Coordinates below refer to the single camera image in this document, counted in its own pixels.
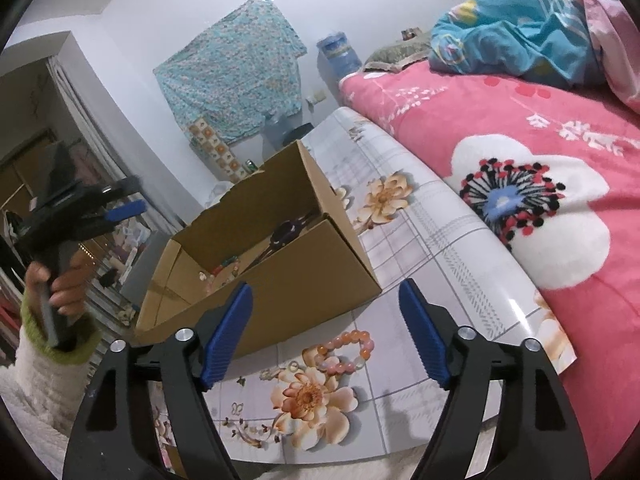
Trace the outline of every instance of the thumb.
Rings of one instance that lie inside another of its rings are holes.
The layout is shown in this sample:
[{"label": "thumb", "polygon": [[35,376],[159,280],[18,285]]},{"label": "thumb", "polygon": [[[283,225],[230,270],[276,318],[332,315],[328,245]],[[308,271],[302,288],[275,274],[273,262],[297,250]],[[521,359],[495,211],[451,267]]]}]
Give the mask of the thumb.
[{"label": "thumb", "polygon": [[47,283],[51,277],[51,272],[47,267],[38,262],[32,262],[27,269],[24,277],[24,283],[27,288],[35,288],[40,283]]}]

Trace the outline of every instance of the blue flower center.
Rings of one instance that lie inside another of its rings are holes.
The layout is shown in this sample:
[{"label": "blue flower center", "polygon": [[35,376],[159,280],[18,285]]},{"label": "blue flower center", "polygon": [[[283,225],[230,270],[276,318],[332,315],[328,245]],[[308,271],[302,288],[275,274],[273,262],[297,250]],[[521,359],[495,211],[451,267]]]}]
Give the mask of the blue flower center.
[{"label": "blue flower center", "polygon": [[488,220],[495,221],[514,214],[522,205],[522,199],[517,186],[497,187],[488,193],[482,212]]}]

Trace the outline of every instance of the green pillow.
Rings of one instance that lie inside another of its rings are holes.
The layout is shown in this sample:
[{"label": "green pillow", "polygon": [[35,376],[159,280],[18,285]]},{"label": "green pillow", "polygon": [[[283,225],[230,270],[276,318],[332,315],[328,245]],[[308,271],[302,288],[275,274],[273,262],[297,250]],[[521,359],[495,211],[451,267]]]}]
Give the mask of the green pillow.
[{"label": "green pillow", "polygon": [[402,72],[406,67],[426,59],[431,51],[431,33],[425,32],[407,41],[377,49],[364,63],[364,70]]}]

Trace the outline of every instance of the bead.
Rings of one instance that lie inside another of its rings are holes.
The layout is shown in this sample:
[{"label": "bead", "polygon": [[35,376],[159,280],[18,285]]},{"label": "bead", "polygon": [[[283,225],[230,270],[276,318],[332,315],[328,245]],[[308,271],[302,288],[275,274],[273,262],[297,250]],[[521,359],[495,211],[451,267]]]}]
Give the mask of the bead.
[{"label": "bead", "polygon": [[360,356],[353,360],[353,365],[356,367],[356,370],[362,370],[364,368],[364,363],[364,359]]}]

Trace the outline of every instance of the human hand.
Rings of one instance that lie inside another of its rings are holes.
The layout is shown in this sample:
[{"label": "human hand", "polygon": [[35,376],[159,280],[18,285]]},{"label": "human hand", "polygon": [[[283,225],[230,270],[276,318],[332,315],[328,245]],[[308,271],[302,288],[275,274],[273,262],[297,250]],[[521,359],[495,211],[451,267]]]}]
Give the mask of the human hand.
[{"label": "human hand", "polygon": [[[63,316],[81,316],[84,313],[86,287],[94,273],[94,262],[84,251],[78,251],[71,258],[67,272],[57,277],[51,284],[50,304]],[[50,270],[40,263],[32,262],[25,276],[25,294],[31,313],[42,326],[39,287],[47,283]]]}]

